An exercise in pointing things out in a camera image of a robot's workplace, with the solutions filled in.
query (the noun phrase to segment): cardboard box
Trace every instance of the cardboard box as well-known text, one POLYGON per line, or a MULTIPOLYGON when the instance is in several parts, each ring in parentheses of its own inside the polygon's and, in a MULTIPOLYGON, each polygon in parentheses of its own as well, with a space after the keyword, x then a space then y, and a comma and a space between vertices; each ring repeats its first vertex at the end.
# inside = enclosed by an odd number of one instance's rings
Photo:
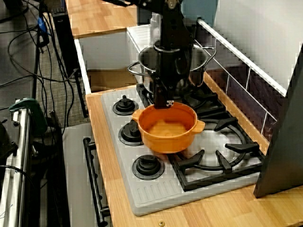
POLYGON ((91 92, 112 90, 119 87, 135 85, 137 83, 133 74, 127 69, 99 70, 87 72, 91 92))

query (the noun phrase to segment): stainless steel pot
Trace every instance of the stainless steel pot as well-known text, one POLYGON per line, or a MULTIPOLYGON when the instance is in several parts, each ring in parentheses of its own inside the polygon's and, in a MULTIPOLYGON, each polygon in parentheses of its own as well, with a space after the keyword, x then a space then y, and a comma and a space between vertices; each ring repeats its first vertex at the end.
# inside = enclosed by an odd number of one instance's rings
MULTIPOLYGON (((205 72, 206 65, 215 56, 215 54, 216 49, 213 47, 194 45, 189 77, 178 82, 174 98, 186 96, 192 92, 193 86, 199 87, 202 85, 203 73, 205 72), (211 49, 214 50, 214 52, 211 56, 208 56, 205 49, 211 49)), ((154 49, 154 46, 148 46, 139 53, 138 62, 135 62, 128 67, 128 71, 130 73, 143 77, 143 84, 151 93, 153 93, 151 74, 155 73, 156 71, 157 55, 158 52, 154 49), (132 70, 134 66, 139 64, 142 70, 141 73, 132 70)))

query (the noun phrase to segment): oven door handle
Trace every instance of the oven door handle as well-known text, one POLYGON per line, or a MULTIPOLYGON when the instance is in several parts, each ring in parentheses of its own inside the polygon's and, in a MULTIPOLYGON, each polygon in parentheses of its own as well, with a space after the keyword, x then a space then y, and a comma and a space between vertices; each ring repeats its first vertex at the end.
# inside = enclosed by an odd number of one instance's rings
POLYGON ((89 181, 91 192, 93 195, 95 212, 97 217, 98 227, 105 227, 107 226, 107 222, 104 220, 105 217, 110 216, 109 207, 102 207, 101 199, 102 196, 99 194, 99 188, 97 183, 98 175, 95 173, 93 158, 94 156, 91 154, 92 150, 96 150, 96 144, 90 142, 90 138, 83 139, 84 150, 85 150, 85 157, 87 162, 87 168, 89 171, 89 181))

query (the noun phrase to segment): butcher block counter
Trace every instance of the butcher block counter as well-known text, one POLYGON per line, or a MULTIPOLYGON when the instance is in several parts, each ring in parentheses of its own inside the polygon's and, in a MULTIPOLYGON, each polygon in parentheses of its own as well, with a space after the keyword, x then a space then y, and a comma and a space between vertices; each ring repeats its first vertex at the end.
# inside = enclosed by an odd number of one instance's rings
MULTIPOLYGON (((267 140, 209 75, 205 83, 265 154, 267 140)), ((255 185, 137 217, 132 213, 100 97, 86 95, 110 213, 115 227, 297 227, 303 223, 303 186, 256 199, 255 185)))
POLYGON ((74 39, 125 31, 137 25, 137 7, 120 7, 102 0, 67 0, 74 39))

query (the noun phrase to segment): tile backsplash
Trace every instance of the tile backsplash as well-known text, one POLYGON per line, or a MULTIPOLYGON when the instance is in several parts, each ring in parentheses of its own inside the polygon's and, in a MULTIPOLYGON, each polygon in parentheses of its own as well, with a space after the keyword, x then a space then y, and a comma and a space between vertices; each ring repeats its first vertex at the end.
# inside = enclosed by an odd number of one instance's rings
POLYGON ((248 58, 243 61, 235 47, 231 51, 231 44, 228 43, 227 48, 227 42, 224 40, 223 44, 218 37, 220 35, 211 27, 197 24, 196 40, 202 46, 212 46, 217 50, 206 72, 270 141, 284 97, 249 66, 252 64, 248 58))

